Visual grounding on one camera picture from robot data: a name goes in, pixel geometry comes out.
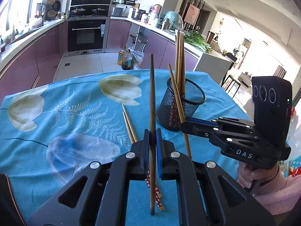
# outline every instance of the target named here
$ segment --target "table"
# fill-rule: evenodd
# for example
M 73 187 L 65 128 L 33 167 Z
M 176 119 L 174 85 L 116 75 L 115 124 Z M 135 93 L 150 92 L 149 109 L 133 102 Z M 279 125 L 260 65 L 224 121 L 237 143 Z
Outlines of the table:
M 232 87 L 235 85 L 235 83 L 238 85 L 238 87 L 237 87 L 237 89 L 236 89 L 236 92 L 234 93 L 234 95 L 233 95 L 233 97 L 232 97 L 232 98 L 234 98 L 234 96 L 235 96 L 235 94 L 237 93 L 237 91 L 238 91 L 238 89 L 239 89 L 241 83 L 240 83 L 240 81 L 234 79 L 234 77 L 231 76 L 231 75 L 228 75 L 228 77 L 227 77 L 227 79 L 225 80 L 225 82 L 227 82 L 228 78 L 231 79 L 231 82 L 230 82 L 230 84 L 227 86 L 227 88 L 225 89 L 225 92 L 226 92 L 226 91 L 228 90 L 228 88 L 231 86 L 232 82 L 234 82 L 234 83 L 233 83 L 233 85 L 231 86 L 231 88 L 229 89 L 228 93 L 231 91 L 231 89 L 232 89 Z
M 167 88 L 167 70 L 155 70 L 156 107 Z M 247 115 L 206 73 L 186 72 L 206 102 L 193 117 L 205 120 Z M 107 163 L 130 149 L 120 102 L 127 104 L 138 139 L 149 127 L 149 70 L 75 77 L 7 96 L 0 108 L 0 172 L 10 178 L 20 212 L 27 221 L 73 175 L 92 161 Z M 161 128 L 162 137 L 186 153 L 181 132 Z M 233 178 L 238 162 L 222 156 L 205 138 L 189 136 L 194 161 L 215 161 Z M 131 181 L 126 225 L 178 225 L 175 181 L 157 184 L 165 211 L 149 214 L 149 188 Z

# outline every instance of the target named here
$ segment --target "plastic bottle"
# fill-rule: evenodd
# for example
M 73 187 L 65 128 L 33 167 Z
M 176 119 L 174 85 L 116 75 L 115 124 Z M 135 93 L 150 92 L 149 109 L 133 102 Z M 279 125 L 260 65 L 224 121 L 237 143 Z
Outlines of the plastic bottle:
M 122 50 L 118 53 L 118 60 L 117 60 L 117 64 L 118 65 L 122 65 L 122 62 L 125 60 L 125 54 L 126 54 L 126 50 L 125 50 L 125 46 L 121 47 Z
M 123 70 L 129 70 L 131 69 L 131 61 L 133 59 L 133 55 L 131 54 L 131 50 L 127 50 L 125 54 L 125 60 L 122 62 L 122 69 Z

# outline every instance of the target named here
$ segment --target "wooden chopstick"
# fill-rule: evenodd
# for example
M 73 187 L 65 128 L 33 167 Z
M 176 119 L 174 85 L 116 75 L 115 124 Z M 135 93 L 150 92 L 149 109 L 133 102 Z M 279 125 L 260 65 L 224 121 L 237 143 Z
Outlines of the wooden chopstick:
M 184 52 L 184 33 L 182 33 L 182 66 L 181 66 L 180 93 L 181 93 L 181 95 L 184 95 L 184 93 L 185 93 L 185 52 Z
M 150 55 L 150 214 L 155 214 L 156 199 L 156 93 L 154 55 Z
M 130 138 L 131 143 L 133 144 L 135 142 L 138 142 L 138 138 L 135 134 L 134 128 L 133 128 L 133 126 L 131 124 L 131 121 L 129 119 L 129 115 L 128 115 L 128 113 L 126 111 L 126 108 L 123 104 L 122 104 L 122 108 L 123 108 L 123 117 L 124 117 L 124 122 L 126 124 L 126 129 L 127 129 L 127 132 L 128 132 L 128 136 Z M 148 177 L 148 179 L 150 179 L 150 169 L 149 168 L 148 168 L 148 171 L 147 171 L 147 177 Z M 158 198 L 162 198 L 162 194 L 160 193 L 160 190 L 159 190 L 157 184 L 155 186 L 156 186 L 155 190 L 156 190 L 156 194 L 157 194 Z
M 124 118 L 126 130 L 128 131 L 128 137 L 130 139 L 130 142 L 133 144 L 133 143 L 135 143 L 135 140 L 133 138 L 133 134 L 131 132 L 131 128 L 130 128 L 129 122 L 128 122 L 127 118 L 126 118 L 126 113 L 125 112 L 122 112 L 122 113 L 123 113 L 123 118 Z
M 130 126 L 131 126 L 131 124 L 130 124 L 130 122 L 126 119 L 126 114 L 125 114 L 125 112 L 123 112 L 123 117 L 124 117 L 124 122 L 125 122 L 125 125 L 126 125 L 126 129 L 127 129 L 127 132 L 128 132 L 128 136 L 129 136 L 129 138 L 130 138 L 130 141 L 131 141 L 131 143 L 133 144 L 134 142 L 137 142 L 137 140 L 134 140 L 134 138 L 133 138 L 133 133 L 134 133 L 134 131 L 133 130 L 130 130 Z M 146 177 L 146 180 L 145 180 L 145 182 L 146 182 L 146 184 L 147 184 L 147 186 L 149 187 L 149 188 L 151 188 L 151 186 L 150 186 L 150 169 L 148 169 L 148 171 L 147 171 L 147 177 Z M 162 195 L 161 195 L 161 193 L 160 193 L 160 191 L 159 191 L 159 188 L 157 187 L 157 185 L 156 185 L 156 197 L 155 197 L 155 201 L 156 201 L 156 204 L 157 204 L 157 206 L 159 207 L 159 210 L 160 211 L 164 211 L 165 210 L 165 208 L 163 207 L 163 205 L 162 205 L 162 203 L 161 203 L 161 201 L 160 201 L 160 198 L 162 197 Z
M 133 131 L 134 128 L 133 128 L 133 126 L 132 126 L 132 124 L 131 124 L 131 121 L 130 121 L 130 118 L 129 118 L 129 116 L 128 116 L 128 113 L 127 113 L 126 108 L 124 107 L 123 104 L 122 104 L 122 108 L 123 108 L 123 111 L 124 111 L 124 113 L 125 113 L 125 117 L 126 117 L 126 119 L 127 119 L 127 122 L 128 122 L 128 124 L 129 124 L 129 126 L 130 126 L 130 132 L 131 132 L 131 134 L 132 134 L 132 137 L 134 138 L 134 142 L 138 142 L 137 136 L 136 136 L 135 132 Z
M 173 75 L 173 70 L 171 69 L 171 65 L 168 65 L 168 70 L 170 72 L 170 78 L 171 81 L 173 83 L 173 91 L 175 93 L 175 98 L 176 98 L 176 102 L 177 102 L 177 107 L 178 107 L 178 112 L 179 112 L 179 116 L 180 116 L 180 121 L 181 123 L 185 121 L 185 116 L 184 116 L 184 112 L 183 112 L 183 107 L 181 104 L 181 100 L 180 100 L 180 95 L 179 95 L 179 91 L 178 91 L 178 87 L 175 81 L 175 77 Z M 186 152 L 187 152 L 187 156 L 189 158 L 191 158 L 191 150 L 190 150 L 190 144 L 189 144 L 189 139 L 188 139 L 188 135 L 186 133 L 183 133 L 184 136 L 184 141 L 185 141 L 185 146 L 186 146 Z
M 179 33 L 179 55 L 178 55 L 178 72 L 177 74 L 175 74 L 175 78 L 177 79 L 176 80 L 176 83 L 177 83 L 177 86 L 178 88 L 180 88 L 180 85 L 181 85 L 181 70 L 182 70 L 182 33 L 180 32 Z

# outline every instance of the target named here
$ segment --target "stool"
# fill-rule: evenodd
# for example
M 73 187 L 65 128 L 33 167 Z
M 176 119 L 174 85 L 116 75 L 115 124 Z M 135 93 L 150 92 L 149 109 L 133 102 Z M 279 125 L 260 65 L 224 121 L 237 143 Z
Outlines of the stool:
M 222 84 L 222 87 L 223 87 L 223 85 L 227 82 L 228 78 L 231 78 L 232 81 L 230 82 L 230 84 L 229 84 L 229 85 L 227 86 L 227 88 L 225 89 L 225 92 L 226 92 L 226 91 L 228 90 L 228 88 L 231 86 L 232 82 L 234 82 L 233 85 L 232 85 L 232 87 L 235 85 L 235 83 L 238 85 L 238 88 L 236 89 L 236 92 L 235 92 L 235 94 L 236 94 L 237 91 L 238 91 L 238 89 L 239 89 L 239 87 L 240 87 L 240 85 L 241 85 L 241 83 L 240 83 L 240 81 L 235 80 L 235 79 L 233 78 L 233 76 L 229 75 L 229 76 L 227 77 L 227 79 L 224 81 L 224 83 Z

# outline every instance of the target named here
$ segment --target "cooking oil bottle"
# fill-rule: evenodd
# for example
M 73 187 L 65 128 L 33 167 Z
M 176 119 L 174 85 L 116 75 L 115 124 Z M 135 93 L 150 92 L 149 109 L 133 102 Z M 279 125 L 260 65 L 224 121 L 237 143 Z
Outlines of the cooking oil bottle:
M 117 60 L 118 65 L 122 65 L 122 62 L 125 60 L 125 53 L 126 53 L 125 46 L 122 46 L 121 48 L 122 50 L 118 53 L 118 60 Z

